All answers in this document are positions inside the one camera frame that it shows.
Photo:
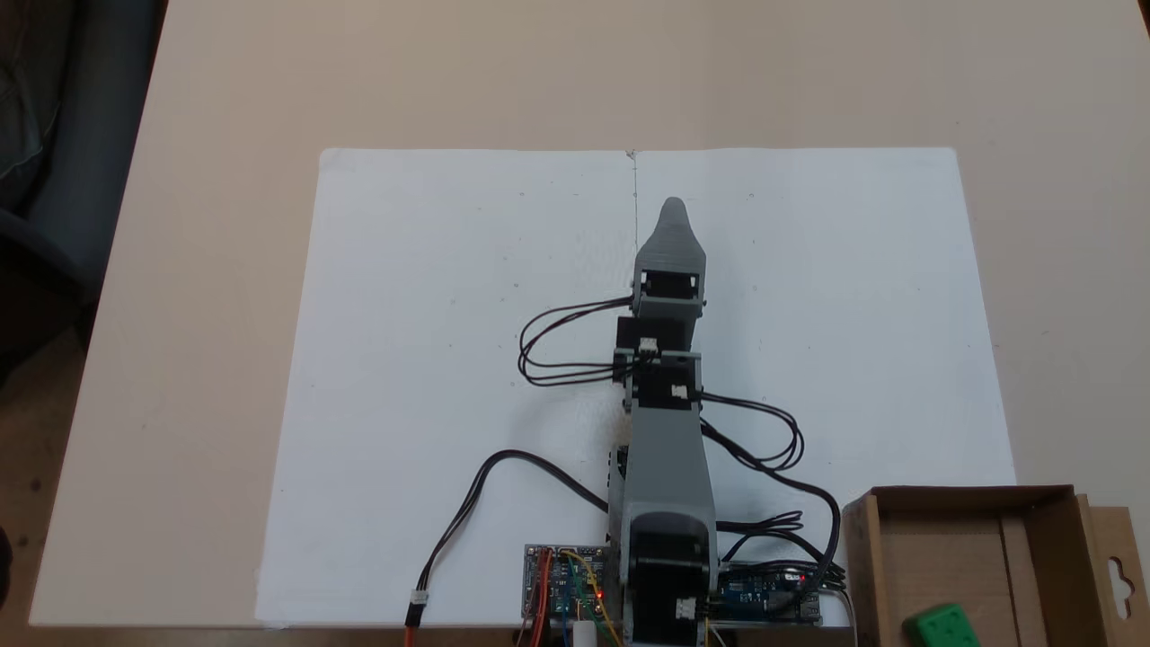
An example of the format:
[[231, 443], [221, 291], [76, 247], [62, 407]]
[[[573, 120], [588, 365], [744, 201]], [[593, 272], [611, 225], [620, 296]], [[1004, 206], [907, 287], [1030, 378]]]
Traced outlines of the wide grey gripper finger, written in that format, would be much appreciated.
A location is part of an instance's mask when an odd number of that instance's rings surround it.
[[693, 226], [691, 226], [687, 215], [684, 201], [678, 198], [667, 198], [664, 201], [652, 234], [649, 236], [649, 242], [653, 244], [657, 251], [672, 251], [673, 253], [687, 252], [687, 249], [693, 253], [693, 251], [702, 249], [702, 245], [693, 234]]

